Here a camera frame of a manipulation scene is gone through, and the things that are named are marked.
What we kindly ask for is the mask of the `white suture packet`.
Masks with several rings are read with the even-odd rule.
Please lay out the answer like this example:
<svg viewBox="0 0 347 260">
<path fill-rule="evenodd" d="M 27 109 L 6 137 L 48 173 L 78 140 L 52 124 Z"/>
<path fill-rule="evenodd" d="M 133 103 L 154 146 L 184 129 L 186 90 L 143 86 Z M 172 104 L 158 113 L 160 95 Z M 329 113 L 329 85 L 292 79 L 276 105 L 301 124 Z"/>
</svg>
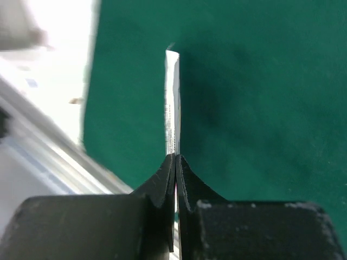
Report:
<svg viewBox="0 0 347 260">
<path fill-rule="evenodd" d="M 164 128 L 165 151 L 168 154 L 180 154 L 181 139 L 181 95 L 179 76 L 179 53 L 165 51 L 164 85 Z"/>
</svg>

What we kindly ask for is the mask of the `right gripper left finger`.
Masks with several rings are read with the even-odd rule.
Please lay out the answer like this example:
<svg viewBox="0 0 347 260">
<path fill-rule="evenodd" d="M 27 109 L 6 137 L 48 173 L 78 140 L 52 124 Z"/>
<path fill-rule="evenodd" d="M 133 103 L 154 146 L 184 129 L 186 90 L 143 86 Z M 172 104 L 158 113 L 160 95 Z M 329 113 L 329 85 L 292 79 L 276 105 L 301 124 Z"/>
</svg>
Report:
<svg viewBox="0 0 347 260">
<path fill-rule="evenodd" d="M 1 259 L 168 259 L 175 155 L 130 194 L 38 196 L 15 211 Z"/>
</svg>

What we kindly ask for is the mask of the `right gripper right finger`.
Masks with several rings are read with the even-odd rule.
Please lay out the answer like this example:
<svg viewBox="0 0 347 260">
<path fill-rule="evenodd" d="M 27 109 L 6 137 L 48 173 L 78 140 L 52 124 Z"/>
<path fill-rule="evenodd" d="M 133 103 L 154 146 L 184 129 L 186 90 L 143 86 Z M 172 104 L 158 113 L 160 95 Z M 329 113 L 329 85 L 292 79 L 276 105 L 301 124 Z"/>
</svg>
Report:
<svg viewBox="0 0 347 260">
<path fill-rule="evenodd" d="M 176 158 L 181 259 L 346 259 L 329 215 L 306 201 L 229 201 Z"/>
</svg>

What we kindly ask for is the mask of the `green surgical cloth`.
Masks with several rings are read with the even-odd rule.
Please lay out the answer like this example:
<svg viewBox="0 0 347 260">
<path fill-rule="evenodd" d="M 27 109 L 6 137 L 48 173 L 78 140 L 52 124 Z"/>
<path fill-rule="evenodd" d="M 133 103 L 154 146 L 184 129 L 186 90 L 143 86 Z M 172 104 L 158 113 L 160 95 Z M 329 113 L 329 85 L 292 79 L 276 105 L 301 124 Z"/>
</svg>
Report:
<svg viewBox="0 0 347 260">
<path fill-rule="evenodd" d="M 165 51 L 181 152 L 217 192 L 346 211 L 346 1 L 102 1 L 83 144 L 137 187 L 164 157 Z"/>
</svg>

